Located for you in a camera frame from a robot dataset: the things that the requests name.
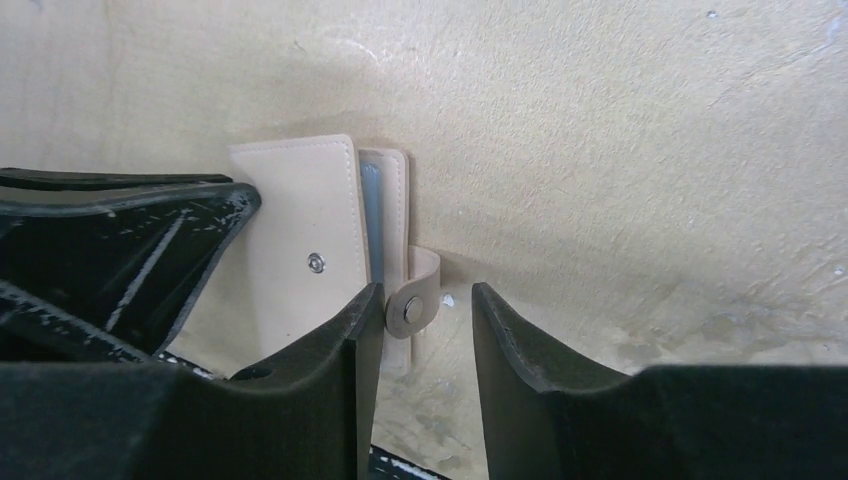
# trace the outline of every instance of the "wallet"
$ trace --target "wallet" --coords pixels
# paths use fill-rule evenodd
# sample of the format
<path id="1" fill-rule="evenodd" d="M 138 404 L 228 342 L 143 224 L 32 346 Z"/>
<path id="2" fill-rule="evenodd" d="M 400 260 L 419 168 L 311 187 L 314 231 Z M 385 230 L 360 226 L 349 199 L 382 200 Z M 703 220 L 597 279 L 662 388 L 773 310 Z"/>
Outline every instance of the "wallet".
<path id="1" fill-rule="evenodd" d="M 366 284 L 384 285 L 381 368 L 408 373 L 411 337 L 439 309 L 440 258 L 409 245 L 409 160 L 326 135 L 230 147 L 262 197 L 244 232 L 260 334 L 271 355 L 336 315 Z"/>

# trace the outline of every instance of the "stained surface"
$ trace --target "stained surface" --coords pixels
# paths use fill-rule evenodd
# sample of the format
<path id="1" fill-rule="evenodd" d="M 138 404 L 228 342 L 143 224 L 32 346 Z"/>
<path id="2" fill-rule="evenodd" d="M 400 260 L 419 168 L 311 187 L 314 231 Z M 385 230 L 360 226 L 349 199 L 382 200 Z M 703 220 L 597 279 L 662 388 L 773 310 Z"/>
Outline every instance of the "stained surface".
<path id="1" fill-rule="evenodd" d="M 455 306 L 382 379 L 374 440 L 482 478 L 473 281 L 629 372 L 845 362 L 846 7 L 6 0 L 0 158 L 226 174 L 227 144 L 406 150 L 412 240 Z M 244 259 L 178 339 L 223 371 L 258 345 Z"/>

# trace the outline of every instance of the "wallet stitching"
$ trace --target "wallet stitching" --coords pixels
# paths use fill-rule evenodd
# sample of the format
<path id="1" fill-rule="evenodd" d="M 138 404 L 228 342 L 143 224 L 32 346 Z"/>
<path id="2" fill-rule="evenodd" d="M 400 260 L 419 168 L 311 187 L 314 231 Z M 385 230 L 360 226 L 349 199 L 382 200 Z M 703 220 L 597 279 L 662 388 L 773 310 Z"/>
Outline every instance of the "wallet stitching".
<path id="1" fill-rule="evenodd" d="M 259 152 L 275 152 L 280 150 L 290 150 L 292 148 L 308 148 L 308 147 L 332 147 L 335 145 L 342 145 L 345 149 L 345 157 L 346 168 L 347 168 L 347 185 L 348 185 L 348 195 L 350 197 L 350 220 L 353 225 L 353 248 L 356 252 L 355 262 L 356 262 L 356 276 L 360 277 L 362 275 L 362 268 L 359 264 L 359 243 L 356 241 L 356 234 L 359 230 L 359 227 L 356 224 L 356 204 L 353 198 L 353 178 L 350 173 L 350 149 L 347 146 L 347 142 L 324 142 L 324 143 L 310 143 L 307 145 L 285 145 L 279 147 L 262 147 L 262 148 L 251 148 L 247 150 L 236 150 L 233 152 L 233 155 L 241 155 L 245 153 L 259 153 Z"/>

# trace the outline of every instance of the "beige leather wallet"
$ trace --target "beige leather wallet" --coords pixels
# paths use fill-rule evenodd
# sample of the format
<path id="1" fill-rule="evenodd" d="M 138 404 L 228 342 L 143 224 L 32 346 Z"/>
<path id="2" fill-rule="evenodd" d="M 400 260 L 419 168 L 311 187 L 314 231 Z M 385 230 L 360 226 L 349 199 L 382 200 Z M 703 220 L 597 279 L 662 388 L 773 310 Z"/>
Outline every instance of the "beige leather wallet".
<path id="1" fill-rule="evenodd" d="M 409 246 L 409 168 L 398 150 L 357 150 L 347 135 L 230 147 L 262 196 L 243 235 L 261 355 L 271 355 L 338 313 L 371 281 L 359 162 L 380 170 L 384 370 L 411 368 L 410 337 L 439 308 L 439 256 Z"/>

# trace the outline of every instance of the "concrete floor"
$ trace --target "concrete floor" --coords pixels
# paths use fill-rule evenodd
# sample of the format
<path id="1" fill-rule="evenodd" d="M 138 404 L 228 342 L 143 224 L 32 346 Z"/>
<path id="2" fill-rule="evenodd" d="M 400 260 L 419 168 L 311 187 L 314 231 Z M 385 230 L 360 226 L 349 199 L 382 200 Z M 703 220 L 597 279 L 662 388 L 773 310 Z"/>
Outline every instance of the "concrete floor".
<path id="1" fill-rule="evenodd" d="M 3 0 L 0 158 L 229 173 L 250 141 L 406 150 L 413 241 L 456 305 L 381 380 L 374 440 L 483 478 L 474 281 L 628 372 L 845 362 L 843 2 Z M 255 356 L 243 256 L 176 344 L 224 371 Z"/>

